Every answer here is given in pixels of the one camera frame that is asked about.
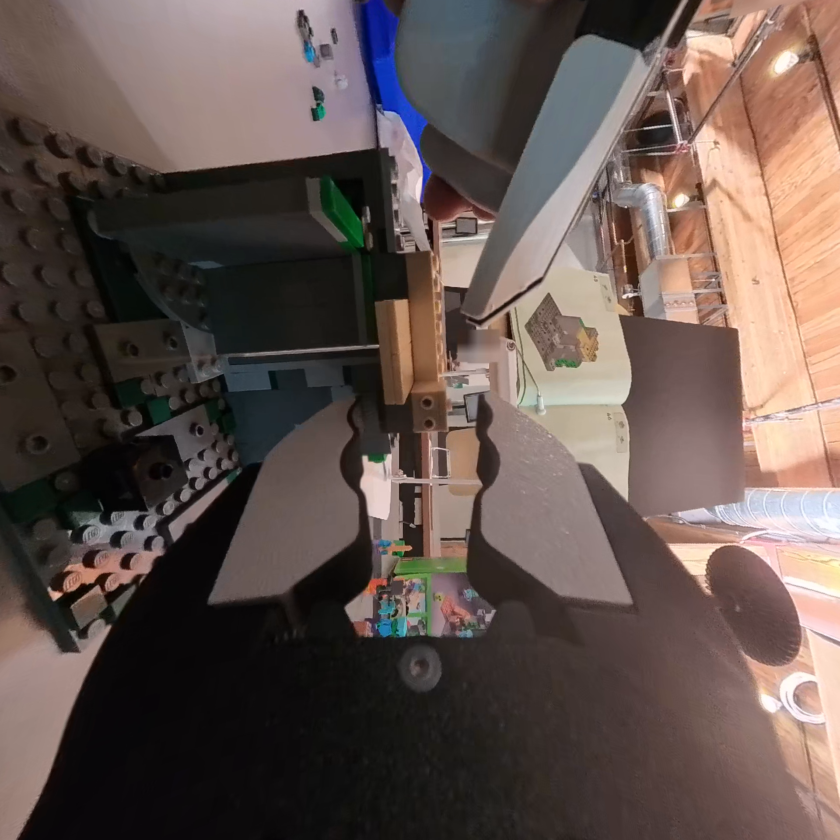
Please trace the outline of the grey desk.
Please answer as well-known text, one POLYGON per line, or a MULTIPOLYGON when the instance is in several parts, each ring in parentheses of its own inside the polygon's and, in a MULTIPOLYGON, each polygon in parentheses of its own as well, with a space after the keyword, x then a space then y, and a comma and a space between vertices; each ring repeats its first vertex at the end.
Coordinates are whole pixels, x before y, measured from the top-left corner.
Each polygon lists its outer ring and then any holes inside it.
POLYGON ((2 104, 158 172, 375 146, 352 2, 2 2, 2 104), (298 9, 350 83, 321 122, 298 9))

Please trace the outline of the long blue plastic bin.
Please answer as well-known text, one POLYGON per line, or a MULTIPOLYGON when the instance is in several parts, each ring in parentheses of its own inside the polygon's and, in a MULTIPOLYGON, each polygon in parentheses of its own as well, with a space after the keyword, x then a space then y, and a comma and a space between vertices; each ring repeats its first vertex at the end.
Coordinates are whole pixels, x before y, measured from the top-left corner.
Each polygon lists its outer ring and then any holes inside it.
POLYGON ((356 12, 362 58, 374 103, 383 111, 396 113, 414 143, 418 144, 426 120, 407 100, 397 79, 395 45, 398 17, 383 1, 358 2, 356 12))

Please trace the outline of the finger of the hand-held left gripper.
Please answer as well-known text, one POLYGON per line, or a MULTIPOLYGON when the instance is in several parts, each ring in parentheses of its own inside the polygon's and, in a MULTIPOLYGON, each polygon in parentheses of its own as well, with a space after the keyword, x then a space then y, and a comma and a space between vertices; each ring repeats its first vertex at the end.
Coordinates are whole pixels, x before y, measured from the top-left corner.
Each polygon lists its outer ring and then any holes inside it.
POLYGON ((462 306, 484 325, 543 282, 648 78, 639 49, 595 35, 564 54, 462 306))

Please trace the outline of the grey tan toy brick build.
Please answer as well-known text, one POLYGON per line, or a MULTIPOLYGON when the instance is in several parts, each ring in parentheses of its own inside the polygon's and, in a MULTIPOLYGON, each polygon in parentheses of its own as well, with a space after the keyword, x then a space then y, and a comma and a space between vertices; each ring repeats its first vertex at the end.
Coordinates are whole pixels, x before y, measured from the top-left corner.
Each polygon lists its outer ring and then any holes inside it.
POLYGON ((160 173, 2 112, 2 534, 58 650, 232 482, 239 392, 448 431, 436 255, 386 148, 160 173))

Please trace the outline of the white ceiling air unit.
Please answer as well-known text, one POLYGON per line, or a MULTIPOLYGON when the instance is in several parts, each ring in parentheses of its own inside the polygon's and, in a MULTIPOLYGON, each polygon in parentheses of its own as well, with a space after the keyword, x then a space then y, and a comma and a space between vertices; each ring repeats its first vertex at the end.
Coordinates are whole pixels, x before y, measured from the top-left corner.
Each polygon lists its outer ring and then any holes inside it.
POLYGON ((653 259, 638 277, 638 296, 648 319, 725 326, 728 303, 719 270, 706 266, 711 254, 653 259))

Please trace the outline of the silver ventilation duct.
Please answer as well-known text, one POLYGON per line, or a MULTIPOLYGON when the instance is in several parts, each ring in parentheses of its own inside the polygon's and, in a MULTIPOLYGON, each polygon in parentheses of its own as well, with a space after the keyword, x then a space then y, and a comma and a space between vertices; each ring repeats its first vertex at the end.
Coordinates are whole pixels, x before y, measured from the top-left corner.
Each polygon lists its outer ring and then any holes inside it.
POLYGON ((660 185, 653 182, 620 182, 613 192, 613 202, 635 212, 649 260, 676 255, 666 196, 660 185))
POLYGON ((706 509, 720 522, 811 543, 839 542, 839 489, 748 487, 740 501, 706 509))

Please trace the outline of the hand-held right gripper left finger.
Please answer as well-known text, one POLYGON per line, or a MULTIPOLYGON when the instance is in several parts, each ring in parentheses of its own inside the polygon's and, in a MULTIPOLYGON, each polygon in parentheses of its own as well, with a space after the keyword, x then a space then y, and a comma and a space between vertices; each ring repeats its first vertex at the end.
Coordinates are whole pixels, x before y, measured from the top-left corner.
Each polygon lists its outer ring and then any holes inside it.
POLYGON ((345 614, 372 577, 355 399, 334 402, 262 462, 208 597, 216 608, 345 614))

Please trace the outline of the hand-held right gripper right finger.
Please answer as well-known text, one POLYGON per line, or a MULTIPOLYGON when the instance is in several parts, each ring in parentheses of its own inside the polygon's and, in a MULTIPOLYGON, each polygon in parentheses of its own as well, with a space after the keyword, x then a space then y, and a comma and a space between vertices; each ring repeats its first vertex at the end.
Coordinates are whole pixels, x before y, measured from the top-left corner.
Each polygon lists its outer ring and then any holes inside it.
POLYGON ((570 451, 528 414, 479 398, 480 483, 468 540, 467 575, 494 604, 533 595, 631 607, 581 469, 570 451))

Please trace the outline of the black backing board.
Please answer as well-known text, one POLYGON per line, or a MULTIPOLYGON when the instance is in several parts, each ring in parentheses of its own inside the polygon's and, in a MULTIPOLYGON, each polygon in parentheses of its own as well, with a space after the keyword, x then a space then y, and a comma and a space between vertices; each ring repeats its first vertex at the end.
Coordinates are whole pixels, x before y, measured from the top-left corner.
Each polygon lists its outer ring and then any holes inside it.
POLYGON ((645 518, 740 502, 739 331, 621 317, 631 364, 628 499, 645 518))

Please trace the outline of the colourful toy set box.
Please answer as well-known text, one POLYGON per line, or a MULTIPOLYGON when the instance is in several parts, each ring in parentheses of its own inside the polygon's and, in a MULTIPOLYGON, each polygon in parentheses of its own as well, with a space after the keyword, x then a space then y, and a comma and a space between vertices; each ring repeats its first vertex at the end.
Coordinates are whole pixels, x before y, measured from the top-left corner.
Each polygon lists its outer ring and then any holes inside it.
POLYGON ((496 608, 467 575, 466 543, 446 542, 442 557, 420 556, 403 540, 372 543, 373 575, 345 607, 359 637, 484 636, 496 608))

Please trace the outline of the scattered small loose bricks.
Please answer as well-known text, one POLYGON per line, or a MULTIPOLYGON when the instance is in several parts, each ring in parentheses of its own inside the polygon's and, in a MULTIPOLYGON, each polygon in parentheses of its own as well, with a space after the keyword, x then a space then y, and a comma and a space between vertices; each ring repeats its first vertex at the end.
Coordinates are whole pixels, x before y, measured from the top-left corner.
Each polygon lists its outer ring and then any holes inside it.
POLYGON ((320 41, 316 38, 312 23, 304 9, 298 9, 295 15, 295 26, 301 42, 301 53, 306 63, 315 70, 324 70, 319 78, 320 82, 311 86, 311 120, 315 123, 323 121, 327 114, 327 82, 337 91, 346 91, 349 79, 338 72, 335 62, 334 47, 339 44, 338 36, 332 34, 330 41, 320 41))

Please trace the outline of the black round ribbed disc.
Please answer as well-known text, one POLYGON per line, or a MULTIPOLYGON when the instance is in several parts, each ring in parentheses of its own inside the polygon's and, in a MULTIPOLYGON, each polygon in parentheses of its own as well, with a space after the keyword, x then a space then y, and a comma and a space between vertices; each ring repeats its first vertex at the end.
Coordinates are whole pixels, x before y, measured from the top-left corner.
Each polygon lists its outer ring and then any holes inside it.
POLYGON ((711 599, 747 657, 769 667, 794 662, 802 647, 800 617, 761 556, 741 545, 723 545, 710 555, 705 575, 711 599))

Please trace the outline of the pale green instruction booklet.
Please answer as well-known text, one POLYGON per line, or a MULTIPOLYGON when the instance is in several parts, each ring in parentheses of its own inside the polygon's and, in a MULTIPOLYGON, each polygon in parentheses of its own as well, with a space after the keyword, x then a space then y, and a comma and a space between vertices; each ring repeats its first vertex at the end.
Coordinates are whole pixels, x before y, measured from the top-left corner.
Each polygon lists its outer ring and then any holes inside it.
POLYGON ((628 498, 632 370, 609 277, 553 266, 509 319, 519 409, 628 498))

